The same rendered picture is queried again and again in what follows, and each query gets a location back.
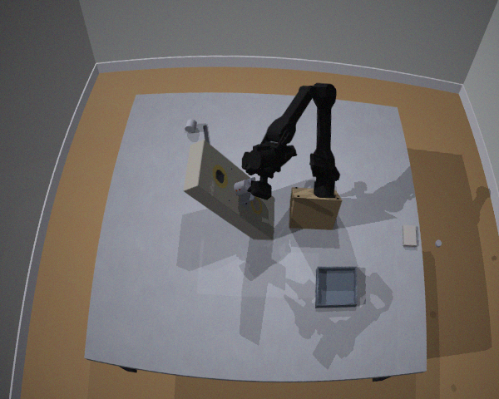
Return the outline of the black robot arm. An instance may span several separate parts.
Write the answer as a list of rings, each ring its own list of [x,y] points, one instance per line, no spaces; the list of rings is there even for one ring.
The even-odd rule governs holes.
[[[309,162],[312,176],[316,177],[314,194],[319,198],[335,198],[334,185],[335,181],[339,180],[340,173],[335,166],[330,141],[331,109],[336,95],[336,88],[332,84],[315,83],[313,86],[301,86],[284,114],[268,126],[261,144],[253,146],[251,152],[244,153],[242,169],[246,170],[246,173],[254,174],[265,167],[280,168],[292,156],[296,156],[295,147],[286,144],[294,138],[296,124],[313,98],[318,117],[317,144],[314,153],[310,154]]]

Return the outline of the grey cylinder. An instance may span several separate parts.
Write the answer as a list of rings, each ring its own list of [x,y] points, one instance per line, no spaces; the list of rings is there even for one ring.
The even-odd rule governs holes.
[[[237,195],[244,195],[249,193],[247,189],[251,186],[248,180],[242,180],[240,182],[235,183],[234,189]]]
[[[197,122],[195,120],[188,120],[186,123],[185,131],[194,132],[197,126]]]

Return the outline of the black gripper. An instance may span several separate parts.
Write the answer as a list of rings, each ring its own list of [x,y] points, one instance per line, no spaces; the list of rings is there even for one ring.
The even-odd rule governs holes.
[[[281,167],[276,168],[270,166],[263,168],[261,172],[256,171],[256,173],[258,173],[260,176],[260,180],[259,181],[251,180],[251,186],[247,189],[247,191],[251,192],[253,196],[259,197],[264,200],[268,200],[271,197],[271,191],[272,191],[271,185],[268,184],[268,177],[272,179],[274,177],[275,171],[280,172]]]

